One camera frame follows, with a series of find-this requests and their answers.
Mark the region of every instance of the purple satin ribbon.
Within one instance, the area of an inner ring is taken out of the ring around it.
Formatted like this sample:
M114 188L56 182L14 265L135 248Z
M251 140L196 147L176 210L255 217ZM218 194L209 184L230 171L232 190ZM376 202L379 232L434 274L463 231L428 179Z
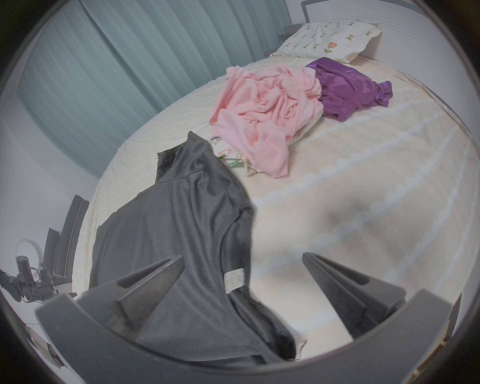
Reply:
M387 107L393 96L391 82L377 84L356 69L327 57L311 62L307 67L315 70L322 85L319 100L324 105L324 116L338 121L347 120L358 108Z

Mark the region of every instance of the striped bed sheet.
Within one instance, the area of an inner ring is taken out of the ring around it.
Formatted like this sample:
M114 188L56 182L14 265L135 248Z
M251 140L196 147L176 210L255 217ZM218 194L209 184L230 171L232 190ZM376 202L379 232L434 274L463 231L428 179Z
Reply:
M311 60L270 57L249 64L300 68ZM321 254L404 287L454 303L480 247L479 153L461 121L428 89L378 61L351 64L390 80L387 108L361 109L346 122L321 118L291 146L289 175L236 173L255 206L252 296L292 331L300 358L351 341L301 263ZM80 231L73 289L88 289L96 229L155 180L156 154L193 131L209 140L219 77L152 118L119 149L100 179Z

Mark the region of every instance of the mattress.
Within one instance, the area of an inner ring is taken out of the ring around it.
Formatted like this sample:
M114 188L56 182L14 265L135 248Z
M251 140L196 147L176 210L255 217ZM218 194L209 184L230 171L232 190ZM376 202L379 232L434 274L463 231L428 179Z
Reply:
M246 68L310 61L276 56ZM346 122L321 118L290 147L287 177L232 168L255 207L252 296L291 330L301 359L351 341L302 265L304 252L400 285L407 300L426 288L453 303L480 247L480 160L465 126L401 72L360 56L351 66L392 82L387 108L358 110ZM97 227L154 183L157 152L184 142L188 131L211 138L208 120L223 87L224 76L196 89L118 149L83 221L74 291L88 288Z

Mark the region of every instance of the pink cloth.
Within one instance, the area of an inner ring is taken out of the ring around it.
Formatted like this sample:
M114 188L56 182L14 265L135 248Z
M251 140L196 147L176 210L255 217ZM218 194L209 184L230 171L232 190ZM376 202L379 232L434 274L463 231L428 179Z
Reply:
M323 114L321 94L312 68L277 65L255 74L229 67L210 119L213 137L243 152L252 168L287 175L288 146L300 128Z

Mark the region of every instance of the curtain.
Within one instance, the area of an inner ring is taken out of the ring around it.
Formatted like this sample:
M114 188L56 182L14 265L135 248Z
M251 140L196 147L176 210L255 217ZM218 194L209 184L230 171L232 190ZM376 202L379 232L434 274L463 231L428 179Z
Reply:
M289 24L283 0L71 0L17 93L45 135L100 177L154 115L226 67L265 58Z

